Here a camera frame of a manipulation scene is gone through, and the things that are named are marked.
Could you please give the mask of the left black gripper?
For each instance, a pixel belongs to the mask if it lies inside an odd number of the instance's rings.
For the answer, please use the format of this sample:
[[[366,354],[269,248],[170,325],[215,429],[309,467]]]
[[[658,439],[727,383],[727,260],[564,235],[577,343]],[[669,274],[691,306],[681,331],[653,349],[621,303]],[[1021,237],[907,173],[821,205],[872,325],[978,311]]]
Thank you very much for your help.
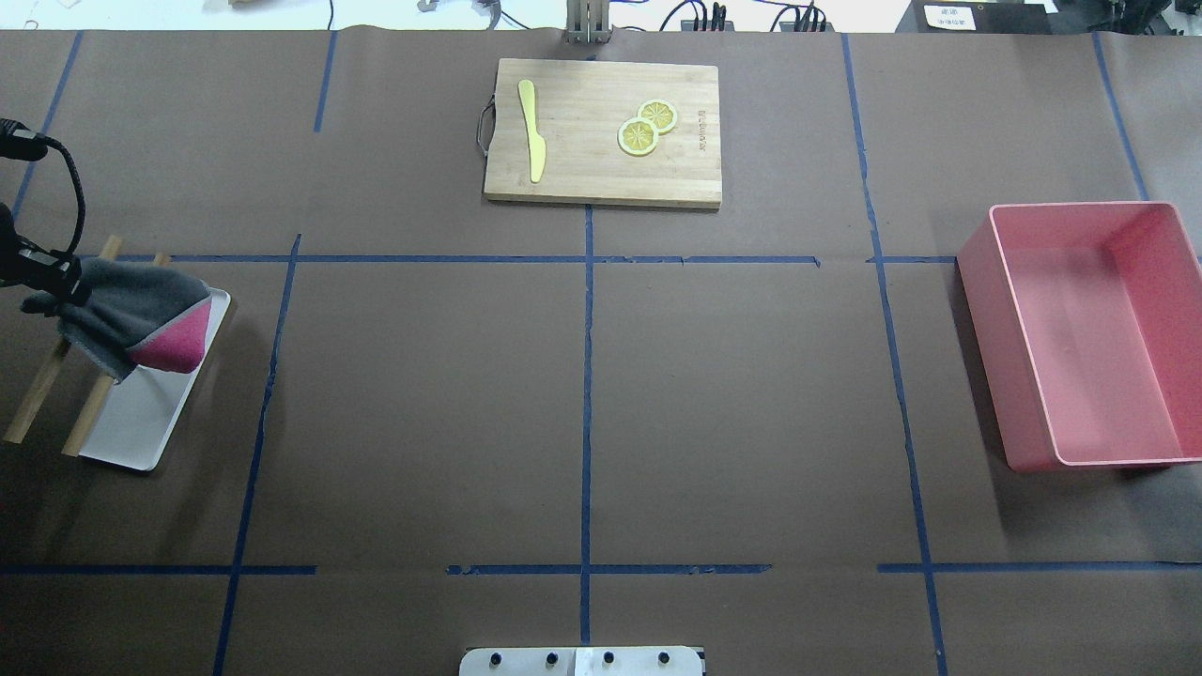
[[[1,204],[1,281],[2,287],[20,285],[47,291],[60,302],[85,306],[91,287],[85,271],[72,253],[50,253],[17,235],[8,206]]]

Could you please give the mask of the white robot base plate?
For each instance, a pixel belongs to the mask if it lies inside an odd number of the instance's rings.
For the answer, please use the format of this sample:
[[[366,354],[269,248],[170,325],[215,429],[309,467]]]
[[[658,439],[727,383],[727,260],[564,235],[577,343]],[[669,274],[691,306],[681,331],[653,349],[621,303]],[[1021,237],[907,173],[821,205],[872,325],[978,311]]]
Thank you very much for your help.
[[[703,650],[684,645],[468,650],[459,675],[706,675]]]

